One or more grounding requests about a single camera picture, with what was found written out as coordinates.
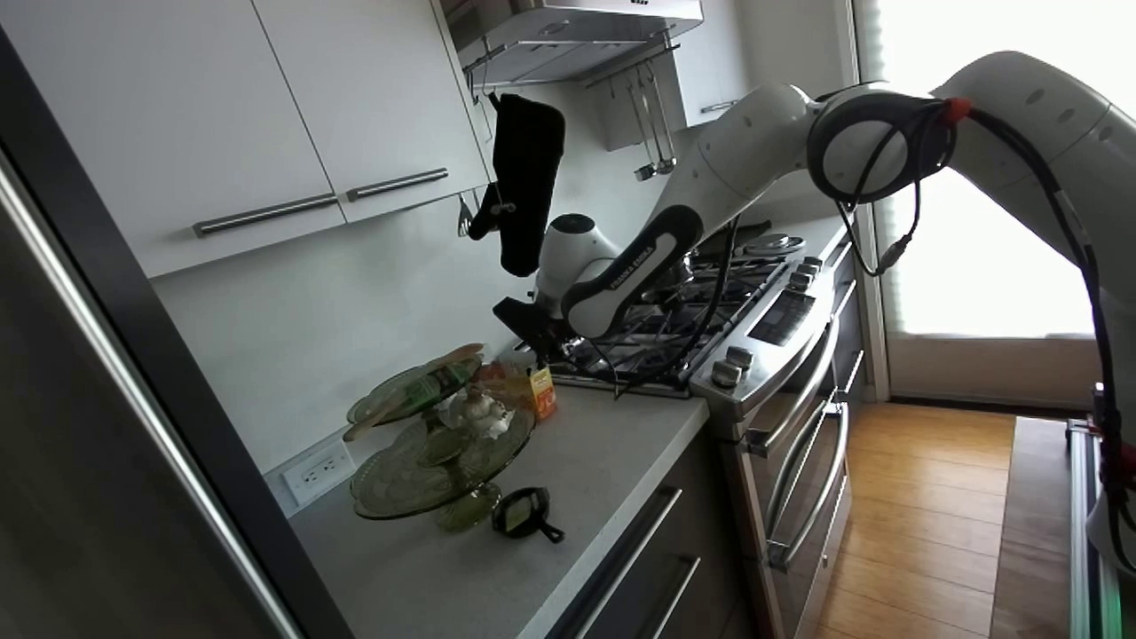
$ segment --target range hood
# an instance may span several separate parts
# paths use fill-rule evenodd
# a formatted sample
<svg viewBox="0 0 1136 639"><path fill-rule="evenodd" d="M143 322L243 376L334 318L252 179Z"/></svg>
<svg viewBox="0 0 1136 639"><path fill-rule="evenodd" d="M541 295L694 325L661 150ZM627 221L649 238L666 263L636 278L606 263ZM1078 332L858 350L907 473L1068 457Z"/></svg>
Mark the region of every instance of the range hood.
<svg viewBox="0 0 1136 639"><path fill-rule="evenodd" d="M703 25L700 0L445 0L472 83L573 83Z"/></svg>

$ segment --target white countertop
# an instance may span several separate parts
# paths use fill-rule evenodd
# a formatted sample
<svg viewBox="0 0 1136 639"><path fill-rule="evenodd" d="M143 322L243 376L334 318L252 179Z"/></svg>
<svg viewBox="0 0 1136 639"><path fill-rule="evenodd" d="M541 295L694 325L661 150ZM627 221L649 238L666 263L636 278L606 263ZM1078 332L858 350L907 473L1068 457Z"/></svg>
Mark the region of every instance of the white countertop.
<svg viewBox="0 0 1136 639"><path fill-rule="evenodd" d="M506 538L481 523L445 531L433 516L364 523L349 485L290 517L354 634L547 634L579 585L694 443L703 400L561 387L561 411L498 477L501 491L547 485L550 523Z"/></svg>

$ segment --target stove burner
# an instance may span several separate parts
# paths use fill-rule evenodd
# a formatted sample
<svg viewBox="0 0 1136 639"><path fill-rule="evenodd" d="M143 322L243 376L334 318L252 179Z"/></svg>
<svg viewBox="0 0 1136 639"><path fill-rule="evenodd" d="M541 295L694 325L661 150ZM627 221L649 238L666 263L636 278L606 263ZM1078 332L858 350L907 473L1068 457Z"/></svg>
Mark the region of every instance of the stove burner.
<svg viewBox="0 0 1136 639"><path fill-rule="evenodd" d="M715 315L707 318L722 257L695 257L694 278L665 290L638 295L638 301L626 310L620 330L597 341L568 341L568 362L554 362L554 372L563 383L586 376L591 387L652 379L661 387L687 392L688 372L722 341L722 332L747 318L755 297L762 297L773 280L788 278L795 263L803 263L803 238L755 234L740 241Z"/></svg>

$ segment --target wall outlet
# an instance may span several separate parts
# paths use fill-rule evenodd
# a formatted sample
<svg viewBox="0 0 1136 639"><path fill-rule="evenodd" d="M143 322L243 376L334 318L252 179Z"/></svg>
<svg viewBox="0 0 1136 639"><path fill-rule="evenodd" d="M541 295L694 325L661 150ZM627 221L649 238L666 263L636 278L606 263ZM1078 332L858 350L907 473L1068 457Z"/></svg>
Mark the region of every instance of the wall outlet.
<svg viewBox="0 0 1136 639"><path fill-rule="evenodd" d="M326 440L295 457L279 477L295 509L313 505L320 492L340 485L354 473L354 457L340 440Z"/></svg>

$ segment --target backsplash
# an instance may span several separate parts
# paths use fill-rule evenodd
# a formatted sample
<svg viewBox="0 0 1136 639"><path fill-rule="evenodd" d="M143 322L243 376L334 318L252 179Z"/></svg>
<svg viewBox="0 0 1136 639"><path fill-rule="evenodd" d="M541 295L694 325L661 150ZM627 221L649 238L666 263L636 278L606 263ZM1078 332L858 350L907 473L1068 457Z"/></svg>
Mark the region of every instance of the backsplash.
<svg viewBox="0 0 1136 639"><path fill-rule="evenodd" d="M661 179L636 180L643 150L603 154L592 103L573 89L524 92L568 118L554 211L591 212L627 241ZM524 297L498 267L501 234L457 238L457 198L336 227L158 280L233 430L263 473L336 438L346 411L390 372L453 345L498 350L492 304Z"/></svg>

